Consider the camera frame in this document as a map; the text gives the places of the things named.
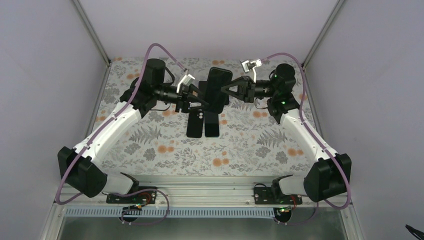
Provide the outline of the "teal phone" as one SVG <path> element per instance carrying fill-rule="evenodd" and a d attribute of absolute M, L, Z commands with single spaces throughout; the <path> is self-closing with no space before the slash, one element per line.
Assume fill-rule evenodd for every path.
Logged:
<path fill-rule="evenodd" d="M 207 138 L 220 136 L 219 116 L 214 112 L 204 112 L 204 134 Z"/>

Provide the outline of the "black phone case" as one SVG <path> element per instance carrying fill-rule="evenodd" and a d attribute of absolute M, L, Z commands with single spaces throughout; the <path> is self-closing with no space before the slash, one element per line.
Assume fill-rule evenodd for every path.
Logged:
<path fill-rule="evenodd" d="M 186 136 L 199 139 L 203 136 L 204 112 L 202 110 L 191 111 L 188 114 Z"/>

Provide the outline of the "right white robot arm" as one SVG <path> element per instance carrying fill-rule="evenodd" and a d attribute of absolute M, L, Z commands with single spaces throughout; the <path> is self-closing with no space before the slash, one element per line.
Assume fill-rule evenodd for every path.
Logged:
<path fill-rule="evenodd" d="M 282 63 L 271 71 L 268 80 L 243 75 L 222 86 L 221 92 L 245 103 L 266 98 L 269 115 L 292 134 L 309 161 L 302 173 L 273 180 L 270 195 L 274 202 L 282 204 L 290 195 L 301 195 L 317 203 L 349 194 L 351 158 L 330 147 L 303 115 L 292 93 L 297 82 L 295 74 L 293 66 Z"/>

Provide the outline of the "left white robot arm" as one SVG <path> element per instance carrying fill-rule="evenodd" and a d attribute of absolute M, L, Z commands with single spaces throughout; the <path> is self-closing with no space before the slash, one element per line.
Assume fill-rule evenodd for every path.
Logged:
<path fill-rule="evenodd" d="M 166 63 L 157 58 L 146 60 L 142 71 L 101 125 L 74 147 L 64 146 L 58 152 L 61 178 L 78 190 L 79 196 L 93 198 L 100 193 L 112 193 L 128 203 L 134 202 L 140 191 L 135 178 L 126 173 L 114 175 L 101 170 L 104 156 L 110 148 L 159 101 L 174 104 L 177 113 L 190 113 L 209 107 L 200 90 L 191 84 L 194 79 L 192 75 L 185 73 L 176 86 L 166 83 L 166 74 L 172 80 L 175 76 Z"/>

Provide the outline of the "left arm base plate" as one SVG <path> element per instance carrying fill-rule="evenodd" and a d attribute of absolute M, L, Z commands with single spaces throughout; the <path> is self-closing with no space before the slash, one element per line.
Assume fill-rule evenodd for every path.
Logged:
<path fill-rule="evenodd" d="M 128 204 L 128 205 L 144 205 L 144 204 L 154 204 L 156 201 L 157 187 L 155 186 L 138 186 L 138 189 L 134 190 L 141 191 L 138 194 L 122 197 L 113 194 L 108 194 L 106 197 L 107 204 Z"/>

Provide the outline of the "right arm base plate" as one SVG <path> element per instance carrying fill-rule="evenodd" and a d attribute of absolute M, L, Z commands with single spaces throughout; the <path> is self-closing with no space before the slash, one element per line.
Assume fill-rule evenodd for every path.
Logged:
<path fill-rule="evenodd" d="M 256 184 L 253 187 L 253 198 L 256 205 L 302 205 L 303 199 L 300 195 L 275 195 L 271 187 Z"/>

